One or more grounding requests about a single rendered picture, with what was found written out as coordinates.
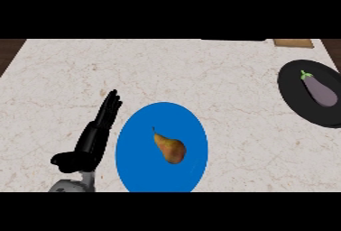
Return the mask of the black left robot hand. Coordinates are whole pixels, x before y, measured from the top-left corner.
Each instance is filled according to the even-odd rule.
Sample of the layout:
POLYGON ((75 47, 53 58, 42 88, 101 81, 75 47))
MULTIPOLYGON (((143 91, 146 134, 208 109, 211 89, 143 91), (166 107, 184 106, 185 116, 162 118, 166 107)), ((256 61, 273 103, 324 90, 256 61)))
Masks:
POLYGON ((92 121, 88 122, 79 135, 75 149, 53 155, 50 163, 59 167, 60 172, 91 172, 95 170, 104 153, 109 131, 116 120, 116 112, 122 105, 119 95, 113 89, 98 109, 92 121))

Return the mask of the blue oval plate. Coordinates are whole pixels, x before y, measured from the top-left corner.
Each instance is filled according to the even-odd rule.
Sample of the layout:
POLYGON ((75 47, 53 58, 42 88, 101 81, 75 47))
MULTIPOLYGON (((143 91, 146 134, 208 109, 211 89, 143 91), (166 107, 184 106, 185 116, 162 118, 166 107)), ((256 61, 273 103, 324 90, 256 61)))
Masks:
POLYGON ((180 105, 157 102, 129 117, 116 139, 116 172, 132 192, 188 192, 197 185, 208 161, 208 139, 193 113, 180 105), (183 142, 184 159, 171 164, 153 135, 183 142))

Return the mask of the black round plate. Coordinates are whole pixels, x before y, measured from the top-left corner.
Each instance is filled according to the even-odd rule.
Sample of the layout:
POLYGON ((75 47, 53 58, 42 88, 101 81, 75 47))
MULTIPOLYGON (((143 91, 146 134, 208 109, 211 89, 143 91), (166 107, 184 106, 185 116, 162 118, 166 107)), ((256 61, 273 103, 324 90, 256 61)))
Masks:
POLYGON ((292 111, 312 124, 341 128, 341 74, 312 60, 292 60, 278 70, 278 92, 292 111), (301 72, 309 73, 314 79, 336 94, 333 106, 321 106, 312 99, 301 72))

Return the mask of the purple eggplant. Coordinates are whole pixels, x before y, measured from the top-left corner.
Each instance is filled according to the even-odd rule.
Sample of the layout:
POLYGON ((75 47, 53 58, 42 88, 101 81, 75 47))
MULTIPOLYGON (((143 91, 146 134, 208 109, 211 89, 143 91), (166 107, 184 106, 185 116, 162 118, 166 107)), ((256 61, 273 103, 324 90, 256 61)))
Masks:
POLYGON ((317 81, 314 75, 301 71, 301 80, 307 92, 320 106, 330 107, 336 104, 338 96, 335 92, 317 81))

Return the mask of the brown pear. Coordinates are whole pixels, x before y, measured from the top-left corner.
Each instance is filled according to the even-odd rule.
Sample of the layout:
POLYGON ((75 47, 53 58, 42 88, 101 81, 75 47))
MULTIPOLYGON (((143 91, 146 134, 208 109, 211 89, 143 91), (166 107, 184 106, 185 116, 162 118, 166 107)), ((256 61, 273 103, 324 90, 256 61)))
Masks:
POLYGON ((184 143, 177 139, 169 139, 160 135, 153 129, 153 139, 156 148, 159 149, 163 159, 171 164, 178 164, 185 155, 184 143))

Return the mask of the tan wooden board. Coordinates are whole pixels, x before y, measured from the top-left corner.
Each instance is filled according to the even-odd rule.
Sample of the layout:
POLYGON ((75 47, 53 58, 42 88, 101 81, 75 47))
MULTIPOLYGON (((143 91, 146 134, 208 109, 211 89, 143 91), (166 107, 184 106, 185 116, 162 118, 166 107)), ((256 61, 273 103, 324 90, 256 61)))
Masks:
POLYGON ((278 47, 292 47, 292 48, 314 48, 312 42, 309 39, 274 39, 274 45, 278 47))

